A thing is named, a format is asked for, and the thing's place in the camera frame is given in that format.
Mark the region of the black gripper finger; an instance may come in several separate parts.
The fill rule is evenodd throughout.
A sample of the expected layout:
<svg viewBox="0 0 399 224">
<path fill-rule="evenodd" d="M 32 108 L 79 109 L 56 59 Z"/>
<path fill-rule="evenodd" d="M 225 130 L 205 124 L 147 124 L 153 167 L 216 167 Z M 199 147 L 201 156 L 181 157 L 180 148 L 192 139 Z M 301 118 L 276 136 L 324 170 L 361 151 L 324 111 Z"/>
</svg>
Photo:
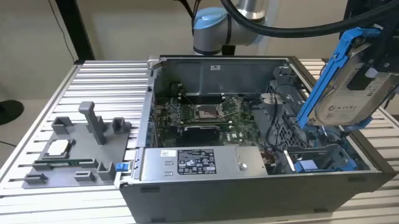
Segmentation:
<svg viewBox="0 0 399 224">
<path fill-rule="evenodd" d="M 352 80 L 347 84 L 351 91 L 361 91 L 367 88 L 376 77 L 377 71 L 372 67 L 361 67 Z"/>
</svg>

